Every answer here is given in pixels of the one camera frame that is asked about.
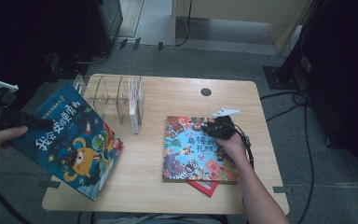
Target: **desk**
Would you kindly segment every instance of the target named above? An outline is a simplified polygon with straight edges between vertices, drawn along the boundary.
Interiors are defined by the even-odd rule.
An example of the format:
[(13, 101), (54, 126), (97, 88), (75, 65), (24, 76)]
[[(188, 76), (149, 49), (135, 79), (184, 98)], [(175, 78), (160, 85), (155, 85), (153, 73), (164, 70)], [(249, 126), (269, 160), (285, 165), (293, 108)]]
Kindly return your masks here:
[[(281, 53), (299, 24), (310, 15), (312, 0), (193, 0), (191, 18), (267, 23), (275, 49)], [(177, 17), (188, 17), (190, 0), (172, 0), (173, 43)]]
[[(104, 77), (106, 87), (115, 86), (120, 76)], [(59, 189), (48, 189), (43, 200), (47, 210), (61, 211), (115, 211), (139, 213), (185, 214), (245, 214), (239, 184), (219, 184), (211, 198), (186, 182), (162, 180), (165, 121), (168, 115), (210, 117), (223, 108), (238, 108), (233, 121), (250, 137), (255, 156), (255, 171), (268, 192), (282, 208), (289, 212), (284, 193), (274, 193), (282, 180), (269, 137), (257, 88), (250, 81), (229, 81), (176, 77), (143, 77), (145, 111), (139, 134), (134, 134), (130, 121), (114, 121), (104, 110), (104, 120), (124, 142), (122, 152), (112, 173), (106, 180), (96, 202), (76, 190), (61, 184)], [(88, 87), (95, 86), (91, 80)], [(210, 96), (200, 91), (209, 88)]]

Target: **yellow cartoon character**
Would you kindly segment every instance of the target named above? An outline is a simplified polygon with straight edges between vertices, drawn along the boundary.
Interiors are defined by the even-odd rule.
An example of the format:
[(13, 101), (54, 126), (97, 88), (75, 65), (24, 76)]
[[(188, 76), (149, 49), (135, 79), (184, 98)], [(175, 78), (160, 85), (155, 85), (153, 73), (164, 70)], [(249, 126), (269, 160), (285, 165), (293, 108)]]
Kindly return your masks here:
[(77, 150), (75, 156), (71, 160), (71, 166), (76, 172), (74, 175), (69, 175), (65, 172), (64, 178), (66, 181), (74, 181), (78, 175), (85, 175), (90, 177), (90, 168), (94, 160), (98, 160), (101, 155), (94, 151), (92, 148), (86, 147), (86, 140), (78, 137), (74, 140), (73, 144), (80, 143), (81, 147)]

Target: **book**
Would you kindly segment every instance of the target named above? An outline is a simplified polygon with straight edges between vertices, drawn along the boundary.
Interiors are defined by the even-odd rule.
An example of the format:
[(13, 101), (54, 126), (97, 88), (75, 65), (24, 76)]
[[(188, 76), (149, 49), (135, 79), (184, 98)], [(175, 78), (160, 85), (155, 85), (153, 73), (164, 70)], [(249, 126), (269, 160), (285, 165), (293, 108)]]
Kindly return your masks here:
[(53, 130), (30, 126), (24, 136), (9, 143), (95, 201), (122, 141), (70, 83), (54, 92), (34, 116), (53, 120)]
[(212, 197), (214, 190), (219, 184), (218, 181), (198, 181), (198, 180), (187, 180), (187, 183), (194, 188), (200, 190), (202, 193)]
[(168, 116), (163, 153), (163, 179), (239, 181), (235, 163), (201, 129), (212, 118)]
[(130, 118), (133, 131), (139, 133), (142, 124), (143, 105), (144, 105), (144, 89), (142, 78), (134, 80), (129, 78), (129, 96), (130, 96)]

